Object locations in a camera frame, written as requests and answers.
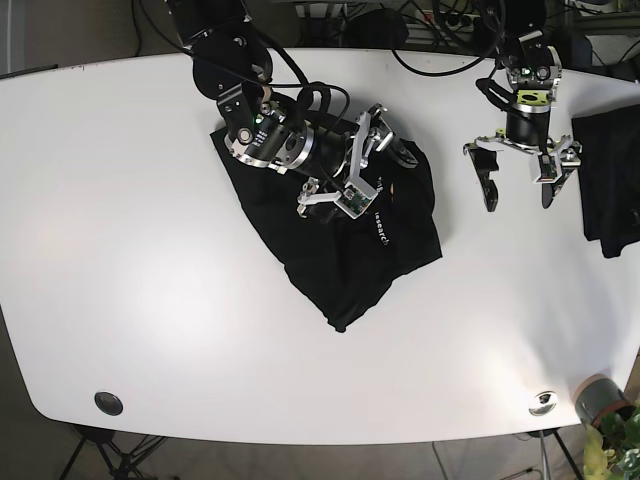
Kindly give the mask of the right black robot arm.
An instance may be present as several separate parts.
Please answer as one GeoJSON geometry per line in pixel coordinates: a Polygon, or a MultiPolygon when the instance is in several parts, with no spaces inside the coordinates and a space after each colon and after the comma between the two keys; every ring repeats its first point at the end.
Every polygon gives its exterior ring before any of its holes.
{"type": "Polygon", "coordinates": [[[301,217],[357,219],[377,189],[361,172],[372,153],[406,169],[418,161],[383,119],[376,104],[353,123],[328,109],[335,86],[311,82],[295,61],[256,29],[242,1],[170,1],[179,49],[193,60],[201,94],[213,100],[239,162],[306,176],[298,196],[301,217]]]}

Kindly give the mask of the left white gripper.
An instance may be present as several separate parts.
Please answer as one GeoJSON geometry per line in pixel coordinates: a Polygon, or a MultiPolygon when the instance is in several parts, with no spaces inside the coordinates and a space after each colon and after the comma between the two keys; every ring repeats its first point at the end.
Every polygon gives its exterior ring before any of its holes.
{"type": "Polygon", "coordinates": [[[497,154],[512,150],[529,161],[532,181],[543,184],[541,204],[548,209],[570,176],[581,166],[582,146],[571,134],[553,140],[548,135],[549,112],[509,112],[506,125],[493,136],[480,136],[463,147],[478,177],[486,210],[494,212],[499,194],[491,174],[499,171],[497,154]]]}

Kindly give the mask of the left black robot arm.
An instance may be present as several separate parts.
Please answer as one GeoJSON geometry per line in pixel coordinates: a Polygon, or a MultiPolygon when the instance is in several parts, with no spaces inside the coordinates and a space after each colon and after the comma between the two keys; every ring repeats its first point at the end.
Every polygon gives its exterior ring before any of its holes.
{"type": "Polygon", "coordinates": [[[463,152],[472,161],[487,211],[498,205],[499,192],[491,175],[499,171],[497,154],[507,149],[528,159],[532,182],[541,187],[542,206],[547,209],[581,166],[582,145],[570,134],[557,140],[549,134],[563,66],[543,33],[545,3],[480,1],[478,10],[483,25],[495,34],[493,70],[505,72],[508,86],[488,75],[478,79],[476,87],[506,114],[506,121],[494,135],[466,144],[463,152]]]}

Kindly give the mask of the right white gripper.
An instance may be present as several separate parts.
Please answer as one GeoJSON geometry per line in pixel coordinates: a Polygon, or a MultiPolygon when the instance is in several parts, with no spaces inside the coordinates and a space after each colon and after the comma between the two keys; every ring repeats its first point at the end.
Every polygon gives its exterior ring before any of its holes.
{"type": "Polygon", "coordinates": [[[356,220],[365,214],[381,191],[362,176],[373,155],[385,154],[403,168],[417,167],[416,157],[383,118],[385,112],[375,104],[360,114],[354,132],[330,136],[335,145],[316,142],[316,152],[302,170],[309,178],[298,196],[300,217],[356,220]]]}

